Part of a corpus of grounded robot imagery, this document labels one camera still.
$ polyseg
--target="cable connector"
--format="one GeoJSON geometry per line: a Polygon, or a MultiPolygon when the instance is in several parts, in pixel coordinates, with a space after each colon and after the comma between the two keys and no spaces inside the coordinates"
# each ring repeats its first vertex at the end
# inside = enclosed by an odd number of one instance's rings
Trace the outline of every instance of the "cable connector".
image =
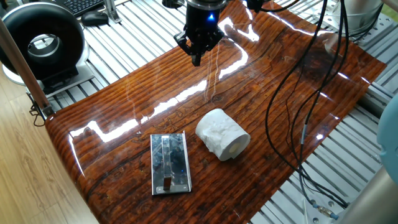
{"type": "Polygon", "coordinates": [[[338,215],[334,214],[330,209],[325,208],[324,206],[319,206],[317,204],[312,204],[312,207],[316,208],[318,212],[324,214],[324,216],[332,218],[334,220],[338,219],[338,215]]]}

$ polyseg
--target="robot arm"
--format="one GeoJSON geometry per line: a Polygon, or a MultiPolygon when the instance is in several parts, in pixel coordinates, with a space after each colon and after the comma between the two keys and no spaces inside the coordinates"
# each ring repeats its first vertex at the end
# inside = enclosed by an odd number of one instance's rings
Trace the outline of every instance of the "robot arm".
{"type": "MultiPolygon", "coordinates": [[[[172,9],[183,6],[184,0],[163,0],[172,9]]],[[[259,12],[264,0],[248,0],[248,8],[259,12]]],[[[187,0],[187,16],[184,30],[174,39],[185,53],[191,56],[194,66],[200,65],[201,56],[224,37],[217,23],[227,0],[187,0]]]]}

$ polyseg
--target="computer keyboard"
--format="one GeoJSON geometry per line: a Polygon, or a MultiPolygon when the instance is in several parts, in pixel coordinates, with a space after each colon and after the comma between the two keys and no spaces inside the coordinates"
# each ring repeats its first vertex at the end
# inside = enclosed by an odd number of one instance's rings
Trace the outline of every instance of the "computer keyboard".
{"type": "Polygon", "coordinates": [[[56,0],[69,9],[75,17],[92,11],[104,4],[104,0],[56,0]]]}

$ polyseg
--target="wooden floor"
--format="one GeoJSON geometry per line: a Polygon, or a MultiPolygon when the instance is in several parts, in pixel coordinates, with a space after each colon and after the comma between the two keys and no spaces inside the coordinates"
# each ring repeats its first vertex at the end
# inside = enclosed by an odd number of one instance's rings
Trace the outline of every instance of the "wooden floor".
{"type": "Polygon", "coordinates": [[[33,125],[30,106],[25,88],[10,82],[1,70],[0,224],[98,223],[45,128],[33,125]]]}

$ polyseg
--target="wooden pole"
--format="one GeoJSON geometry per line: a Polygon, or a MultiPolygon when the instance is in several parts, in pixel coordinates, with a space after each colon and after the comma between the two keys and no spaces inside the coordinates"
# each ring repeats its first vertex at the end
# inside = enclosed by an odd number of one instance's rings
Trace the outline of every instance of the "wooden pole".
{"type": "Polygon", "coordinates": [[[11,37],[11,34],[2,19],[0,19],[0,47],[3,49],[4,53],[6,53],[8,59],[21,76],[40,109],[44,110],[49,107],[50,103],[47,97],[45,97],[43,90],[37,83],[36,77],[34,77],[32,70],[26,63],[24,56],[22,56],[19,51],[17,44],[11,37]]]}

